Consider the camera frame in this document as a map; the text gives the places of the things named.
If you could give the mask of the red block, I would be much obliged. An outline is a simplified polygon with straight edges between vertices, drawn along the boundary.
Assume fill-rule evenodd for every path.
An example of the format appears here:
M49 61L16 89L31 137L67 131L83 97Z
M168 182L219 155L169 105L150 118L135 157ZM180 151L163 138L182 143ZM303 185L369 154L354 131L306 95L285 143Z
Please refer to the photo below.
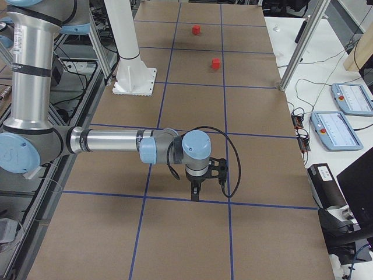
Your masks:
M211 67L212 69L214 70L218 70L221 66L221 61L219 58L213 58L212 59L212 64L211 64Z
M200 34L200 26L198 24L193 25L192 34L195 36Z

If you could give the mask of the black box with label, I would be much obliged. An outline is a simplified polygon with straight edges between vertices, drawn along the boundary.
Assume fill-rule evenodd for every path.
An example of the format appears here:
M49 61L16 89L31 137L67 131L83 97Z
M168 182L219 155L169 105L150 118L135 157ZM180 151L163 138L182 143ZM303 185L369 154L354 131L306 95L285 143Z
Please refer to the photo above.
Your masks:
M307 168L312 195L320 208L338 209L347 205L327 163Z

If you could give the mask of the teach pendant near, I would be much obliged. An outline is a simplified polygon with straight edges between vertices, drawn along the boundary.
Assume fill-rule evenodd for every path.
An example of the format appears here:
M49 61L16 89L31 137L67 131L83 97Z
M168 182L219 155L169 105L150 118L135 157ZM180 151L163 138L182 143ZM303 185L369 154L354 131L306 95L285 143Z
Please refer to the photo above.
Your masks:
M313 111L311 122L329 151L359 151L363 145L341 111Z

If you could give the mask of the teach pendant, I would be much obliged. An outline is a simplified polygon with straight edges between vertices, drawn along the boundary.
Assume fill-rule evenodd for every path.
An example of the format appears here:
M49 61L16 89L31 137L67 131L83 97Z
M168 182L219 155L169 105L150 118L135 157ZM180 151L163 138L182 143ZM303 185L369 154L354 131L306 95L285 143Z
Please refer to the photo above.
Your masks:
M362 85L334 83L332 93L336 104L345 114L372 117L372 100Z
M313 111L311 122L329 151L359 151L363 145L341 111Z

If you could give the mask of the black monitor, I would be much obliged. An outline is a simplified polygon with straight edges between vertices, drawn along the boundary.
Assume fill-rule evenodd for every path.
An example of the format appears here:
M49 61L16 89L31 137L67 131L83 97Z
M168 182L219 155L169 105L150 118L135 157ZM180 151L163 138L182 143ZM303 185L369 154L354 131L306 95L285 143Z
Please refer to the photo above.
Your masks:
M342 193L358 223L372 223L372 148L337 175Z

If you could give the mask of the teach pendant far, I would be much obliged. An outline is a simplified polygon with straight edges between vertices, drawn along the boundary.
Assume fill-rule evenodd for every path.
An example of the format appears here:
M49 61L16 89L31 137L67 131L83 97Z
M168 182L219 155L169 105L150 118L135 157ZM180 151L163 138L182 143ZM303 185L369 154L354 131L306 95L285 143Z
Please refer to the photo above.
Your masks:
M362 85L334 83L332 93L336 104L345 114L372 117L372 100Z

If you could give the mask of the white pedestal column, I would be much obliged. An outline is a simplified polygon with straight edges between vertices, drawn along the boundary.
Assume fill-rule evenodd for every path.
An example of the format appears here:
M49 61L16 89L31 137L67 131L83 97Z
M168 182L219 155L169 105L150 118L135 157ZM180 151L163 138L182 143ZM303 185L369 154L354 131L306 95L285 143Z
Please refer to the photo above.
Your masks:
M106 0L104 4L119 55L113 93L152 95L157 69L148 68L141 59L130 2Z

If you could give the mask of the aluminium frame post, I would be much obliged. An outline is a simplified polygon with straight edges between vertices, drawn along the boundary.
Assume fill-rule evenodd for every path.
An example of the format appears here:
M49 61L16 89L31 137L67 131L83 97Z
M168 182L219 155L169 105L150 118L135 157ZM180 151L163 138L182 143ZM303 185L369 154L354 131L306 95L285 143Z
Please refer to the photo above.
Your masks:
M290 83L292 76L295 74L298 64L300 63L300 60L305 53L305 50L307 49L308 44L311 41L312 36L314 35L315 30L318 27L319 22L321 21L329 4L330 0L318 1L313 13L308 19L308 23L300 37L300 40L279 83L280 91L284 92L288 87L288 84Z

